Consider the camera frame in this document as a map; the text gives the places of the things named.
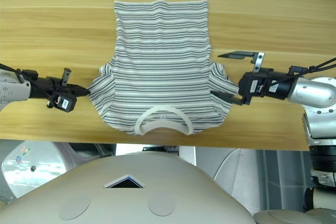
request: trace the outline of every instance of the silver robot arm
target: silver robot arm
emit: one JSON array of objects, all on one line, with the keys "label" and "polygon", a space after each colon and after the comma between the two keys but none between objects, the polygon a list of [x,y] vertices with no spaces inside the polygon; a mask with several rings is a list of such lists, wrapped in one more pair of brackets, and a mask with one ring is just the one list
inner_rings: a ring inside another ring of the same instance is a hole
[{"label": "silver robot arm", "polygon": [[86,96],[89,90],[68,84],[71,70],[65,68],[62,78],[41,78],[35,70],[13,69],[0,64],[0,111],[9,103],[29,98],[48,99],[48,108],[65,112],[74,109],[76,97]]},{"label": "silver robot arm", "polygon": [[306,113],[303,124],[309,145],[336,145],[336,79],[298,78],[288,101],[301,104]]},{"label": "silver robot arm", "polygon": [[9,103],[26,101],[30,97],[30,81],[7,70],[0,69],[0,111]]},{"label": "silver robot arm", "polygon": [[298,78],[288,100],[305,109],[302,122],[313,164],[312,180],[336,187],[336,79]]}]

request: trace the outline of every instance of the white machine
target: white machine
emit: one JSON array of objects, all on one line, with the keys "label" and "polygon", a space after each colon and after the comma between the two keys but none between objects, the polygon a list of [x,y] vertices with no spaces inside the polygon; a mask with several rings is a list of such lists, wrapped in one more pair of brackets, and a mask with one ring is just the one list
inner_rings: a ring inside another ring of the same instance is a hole
[{"label": "white machine", "polygon": [[[252,217],[197,167],[173,155],[146,152],[85,163],[3,207],[0,210],[1,224],[209,221],[335,224],[336,79],[322,77],[308,80],[302,76],[336,67],[336,64],[326,66],[336,61],[336,58],[316,67],[292,66],[288,73],[280,73],[261,67],[265,57],[262,52],[236,51],[220,57],[252,57],[254,70],[245,73],[239,82],[242,99],[216,91],[211,91],[212,94],[239,105],[249,104],[252,97],[288,98],[305,108],[303,124],[313,163],[311,176],[318,185],[306,191],[306,213],[266,210]],[[7,67],[3,72],[11,71],[9,69]],[[14,87],[14,84],[20,85],[28,80],[33,82],[30,86],[35,87],[35,91],[43,90],[43,93],[48,94],[46,98],[52,99],[55,107],[67,99],[62,93],[51,96],[49,92],[52,91],[40,87],[27,75],[27,70],[15,71],[17,81],[9,87],[7,83],[1,82],[0,73],[0,92],[4,89],[11,92],[10,87]],[[16,100],[2,98],[0,103],[7,104]]]}]

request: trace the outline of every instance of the wooden table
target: wooden table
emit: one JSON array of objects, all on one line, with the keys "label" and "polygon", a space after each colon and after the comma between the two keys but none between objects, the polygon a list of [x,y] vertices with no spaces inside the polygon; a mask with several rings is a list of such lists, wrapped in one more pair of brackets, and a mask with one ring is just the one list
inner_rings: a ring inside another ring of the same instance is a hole
[{"label": "wooden table", "polygon": [[[87,87],[113,55],[115,0],[1,0],[1,63],[60,77]],[[154,0],[121,0],[150,2]],[[220,60],[233,50],[264,51],[264,67],[287,72],[336,52],[336,0],[208,0],[212,59],[227,65],[235,82],[251,71],[249,60]],[[336,76],[335,70],[323,73]],[[47,109],[46,100],[16,102],[0,113],[0,138],[65,142],[148,143],[306,150],[297,104],[254,98],[234,106],[220,127],[185,136],[157,129],[131,136],[105,125],[87,97],[73,112]]]}]

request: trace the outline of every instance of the white-striped fabric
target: white-striped fabric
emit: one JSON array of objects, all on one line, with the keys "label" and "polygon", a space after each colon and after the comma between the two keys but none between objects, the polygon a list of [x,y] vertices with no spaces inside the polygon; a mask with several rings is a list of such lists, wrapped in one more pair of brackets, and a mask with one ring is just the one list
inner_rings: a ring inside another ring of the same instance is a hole
[{"label": "white-striped fabric", "polygon": [[211,62],[207,1],[115,2],[117,41],[89,95],[103,121],[129,134],[169,127],[185,134],[223,123],[238,92]]}]

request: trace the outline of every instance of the metal bracket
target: metal bracket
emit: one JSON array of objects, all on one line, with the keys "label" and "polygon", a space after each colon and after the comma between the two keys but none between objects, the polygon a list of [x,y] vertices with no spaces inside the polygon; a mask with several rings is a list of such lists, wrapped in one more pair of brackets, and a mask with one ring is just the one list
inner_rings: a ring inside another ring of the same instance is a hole
[{"label": "metal bracket", "polygon": [[251,63],[254,64],[253,72],[258,73],[261,69],[262,62],[264,61],[265,53],[264,52],[249,52],[249,51],[234,51],[228,52],[227,54],[219,55],[220,58],[229,58],[229,59],[236,59],[242,60],[245,57],[253,58]]},{"label": "metal bracket", "polygon": [[65,87],[68,84],[69,77],[71,75],[71,70],[68,68],[64,69],[62,79],[61,79],[61,85]]}]

